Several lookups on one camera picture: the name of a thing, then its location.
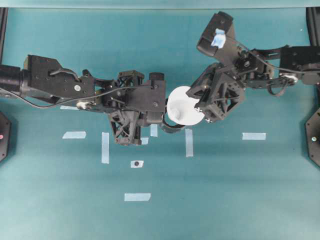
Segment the blue tape under arm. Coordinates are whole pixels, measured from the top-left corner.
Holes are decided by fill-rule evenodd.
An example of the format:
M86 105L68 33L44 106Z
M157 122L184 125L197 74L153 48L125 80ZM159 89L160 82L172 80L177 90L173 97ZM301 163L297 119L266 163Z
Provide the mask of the blue tape under arm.
M66 105L62 105L60 107L61 110L75 110L75 111L78 111L79 109L77 107L74 107L74 106L66 106Z

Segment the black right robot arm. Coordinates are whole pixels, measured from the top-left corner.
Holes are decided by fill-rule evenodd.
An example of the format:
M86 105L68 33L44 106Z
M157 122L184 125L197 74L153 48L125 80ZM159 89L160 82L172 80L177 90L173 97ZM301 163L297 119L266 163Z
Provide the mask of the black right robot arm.
M249 49L235 39L233 25L207 25L197 48L216 59L186 92L197 99L195 109L209 123L224 120L245 99L245 90L266 89L283 95L298 81L320 82L319 46L288 46L269 50Z

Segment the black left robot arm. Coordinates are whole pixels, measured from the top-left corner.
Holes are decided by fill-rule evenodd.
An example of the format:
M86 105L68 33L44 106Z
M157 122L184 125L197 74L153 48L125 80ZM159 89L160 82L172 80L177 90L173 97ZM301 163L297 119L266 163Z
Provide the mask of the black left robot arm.
M164 74L151 72L144 78L136 70L119 72L111 80L87 69L79 76L54 58L28 55L24 68L0 66L0 95L38 109L70 106L106 114L115 143L141 145L142 128L161 124L166 113Z

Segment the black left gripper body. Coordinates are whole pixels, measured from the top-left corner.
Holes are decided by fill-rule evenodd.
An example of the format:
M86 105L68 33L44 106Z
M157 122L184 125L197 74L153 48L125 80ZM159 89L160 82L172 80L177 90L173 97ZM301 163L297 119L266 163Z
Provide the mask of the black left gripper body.
M105 86L112 92L102 96L101 103L119 145L141 145L142 128L162 123L166 81L144 78L136 70L122 71Z

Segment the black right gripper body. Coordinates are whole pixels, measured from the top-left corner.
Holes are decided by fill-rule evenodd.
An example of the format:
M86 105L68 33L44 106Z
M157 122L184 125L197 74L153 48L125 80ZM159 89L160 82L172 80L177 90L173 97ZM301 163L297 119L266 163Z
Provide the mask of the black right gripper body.
M208 123L224 120L245 99L244 86L221 63L209 65L186 92Z

